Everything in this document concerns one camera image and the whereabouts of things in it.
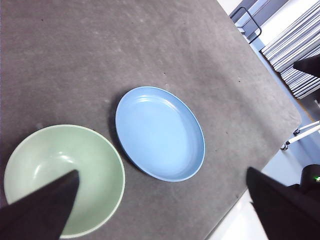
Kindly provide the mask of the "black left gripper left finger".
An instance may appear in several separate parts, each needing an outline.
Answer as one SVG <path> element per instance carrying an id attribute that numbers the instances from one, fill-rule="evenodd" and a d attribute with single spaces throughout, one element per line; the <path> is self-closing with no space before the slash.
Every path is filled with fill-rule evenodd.
<path id="1" fill-rule="evenodd" d="M 72 170 L 0 209 L 2 240 L 58 240 L 77 196 L 79 172 Z"/>

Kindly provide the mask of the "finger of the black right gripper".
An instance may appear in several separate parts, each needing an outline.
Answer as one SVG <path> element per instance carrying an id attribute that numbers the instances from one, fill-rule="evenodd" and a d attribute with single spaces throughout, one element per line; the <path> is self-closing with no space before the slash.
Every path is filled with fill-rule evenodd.
<path id="1" fill-rule="evenodd" d="M 293 63 L 295 70 L 320 78 L 320 55 L 304 58 Z"/>

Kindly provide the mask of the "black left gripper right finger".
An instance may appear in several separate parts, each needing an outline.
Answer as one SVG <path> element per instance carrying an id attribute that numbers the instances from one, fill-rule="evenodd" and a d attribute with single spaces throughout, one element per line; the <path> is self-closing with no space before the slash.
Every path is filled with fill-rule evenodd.
<path id="1" fill-rule="evenodd" d="M 320 168 L 302 169 L 299 184 L 285 186 L 249 167 L 246 185 L 252 206 L 270 240 L 320 238 Z"/>

